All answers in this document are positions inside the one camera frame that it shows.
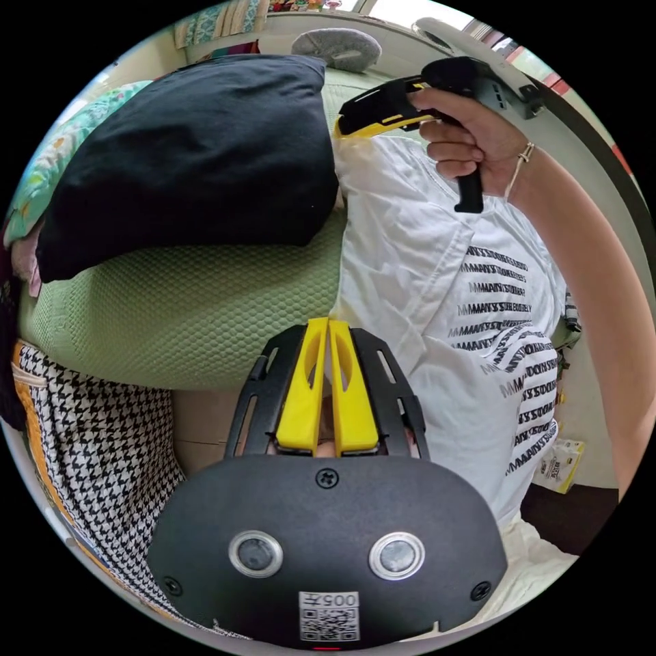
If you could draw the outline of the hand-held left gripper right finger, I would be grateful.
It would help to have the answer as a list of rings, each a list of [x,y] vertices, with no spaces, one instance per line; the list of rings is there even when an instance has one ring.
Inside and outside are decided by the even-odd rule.
[[[374,452],[379,434],[348,324],[329,322],[333,430],[338,457]]]

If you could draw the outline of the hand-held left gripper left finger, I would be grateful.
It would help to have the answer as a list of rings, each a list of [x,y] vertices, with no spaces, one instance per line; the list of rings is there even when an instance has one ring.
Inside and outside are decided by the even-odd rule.
[[[315,454],[323,403],[327,318],[309,320],[275,434],[281,451]]]

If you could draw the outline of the person's right hand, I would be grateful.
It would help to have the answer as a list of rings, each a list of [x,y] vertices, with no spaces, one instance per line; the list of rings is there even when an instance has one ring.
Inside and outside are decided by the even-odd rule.
[[[441,176],[454,180],[479,172],[485,195],[512,197],[535,149],[518,128],[476,100],[432,87],[411,93],[408,99],[418,111],[432,109],[456,121],[433,119],[420,126],[427,155]]]

